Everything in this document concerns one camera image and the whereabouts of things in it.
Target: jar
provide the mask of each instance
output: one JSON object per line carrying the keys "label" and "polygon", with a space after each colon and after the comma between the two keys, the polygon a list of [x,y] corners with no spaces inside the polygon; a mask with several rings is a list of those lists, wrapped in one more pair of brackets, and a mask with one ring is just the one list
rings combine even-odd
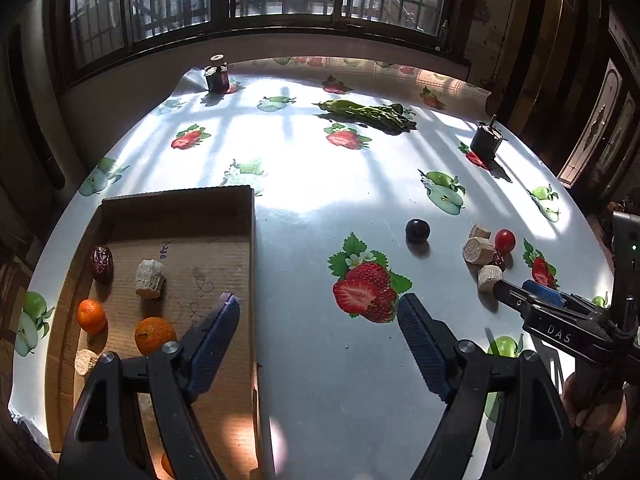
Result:
{"label": "jar", "polygon": [[229,90],[229,76],[226,70],[226,61],[223,54],[216,54],[211,57],[211,65],[204,69],[204,77],[207,79],[209,93],[226,94]]}

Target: blue gripper pad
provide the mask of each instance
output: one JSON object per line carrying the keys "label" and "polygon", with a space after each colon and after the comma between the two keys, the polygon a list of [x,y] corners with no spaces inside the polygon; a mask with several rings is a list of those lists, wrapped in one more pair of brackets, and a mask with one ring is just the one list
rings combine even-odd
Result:
{"label": "blue gripper pad", "polygon": [[439,395],[443,402],[448,402],[453,388],[447,375],[447,363],[435,340],[404,296],[398,302],[397,316],[402,335],[429,391]]}
{"label": "blue gripper pad", "polygon": [[239,321],[240,304],[231,296],[191,360],[190,381],[184,389],[189,402],[209,391]]}
{"label": "blue gripper pad", "polygon": [[560,296],[560,293],[552,288],[548,288],[548,286],[540,285],[533,280],[527,280],[522,284],[522,288],[531,294],[535,294],[547,303],[559,308],[564,308],[564,300],[562,296]]}

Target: orange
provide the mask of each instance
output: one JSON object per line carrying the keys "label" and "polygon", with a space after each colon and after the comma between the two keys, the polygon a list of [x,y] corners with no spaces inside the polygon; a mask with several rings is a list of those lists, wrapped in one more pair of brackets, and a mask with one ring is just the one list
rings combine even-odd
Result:
{"label": "orange", "polygon": [[174,327],[161,317],[147,317],[138,323],[136,345],[143,356],[162,348],[167,341],[177,341]]}
{"label": "orange", "polygon": [[78,324],[89,335],[96,335],[104,328],[107,317],[100,301],[82,300],[78,305]]}
{"label": "orange", "polygon": [[164,469],[171,478],[175,478],[174,470],[171,469],[171,464],[169,464],[169,459],[167,458],[166,453],[162,453],[160,463],[162,464],[162,469]]}

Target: red cherry tomato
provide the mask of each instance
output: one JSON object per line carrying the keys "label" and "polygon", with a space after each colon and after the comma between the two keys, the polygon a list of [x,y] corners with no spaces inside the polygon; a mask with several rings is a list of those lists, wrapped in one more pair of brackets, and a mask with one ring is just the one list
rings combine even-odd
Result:
{"label": "red cherry tomato", "polygon": [[516,247],[516,237],[508,229],[501,229],[495,234],[494,248],[500,254],[509,254]]}

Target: cardboard box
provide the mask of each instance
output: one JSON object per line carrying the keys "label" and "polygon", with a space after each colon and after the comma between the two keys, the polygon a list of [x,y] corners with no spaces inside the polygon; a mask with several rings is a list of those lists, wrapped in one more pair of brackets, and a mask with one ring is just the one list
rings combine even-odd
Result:
{"label": "cardboard box", "polygon": [[[229,479],[257,472],[257,380],[253,352],[254,192],[249,186],[172,190],[102,201],[82,236],[60,294],[45,376],[45,406],[51,449],[59,452],[84,386],[74,370],[80,348],[139,356],[134,333],[140,320],[169,320],[180,338],[211,311],[222,292],[238,297],[241,318],[209,392],[193,405],[213,455]],[[97,244],[113,254],[110,286],[95,283],[88,259]],[[158,300],[135,293],[142,260],[164,265]],[[80,330],[80,301],[102,302],[107,326],[96,336]],[[143,425],[159,478],[163,452],[148,395],[139,395]]]}

